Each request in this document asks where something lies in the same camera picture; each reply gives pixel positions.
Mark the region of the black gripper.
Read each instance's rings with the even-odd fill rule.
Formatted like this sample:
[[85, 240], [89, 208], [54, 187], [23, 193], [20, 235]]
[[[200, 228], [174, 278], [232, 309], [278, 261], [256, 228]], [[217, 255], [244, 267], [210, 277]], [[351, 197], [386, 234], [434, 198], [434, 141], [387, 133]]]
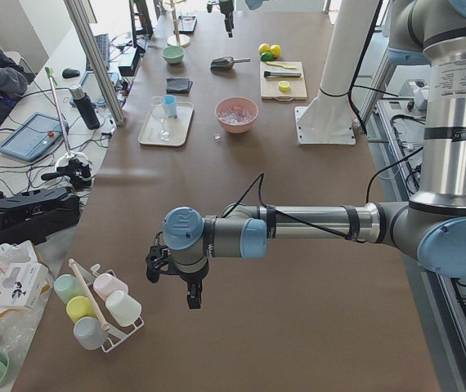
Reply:
[[224, 15], [224, 24], [228, 37], [233, 37], [234, 28], [234, 2], [232, 0], [208, 0], [206, 7], [207, 13], [211, 13], [215, 6], [219, 7], [219, 11]]
[[207, 260], [205, 260], [201, 266], [198, 266], [195, 272], [182, 272], [177, 267], [171, 252], [168, 250], [168, 246], [154, 244], [150, 247], [145, 261], [146, 278], [151, 283], [157, 283], [161, 274], [177, 275], [187, 284], [186, 300], [188, 307], [191, 310], [194, 308], [201, 308], [202, 280], [209, 271], [209, 263]]

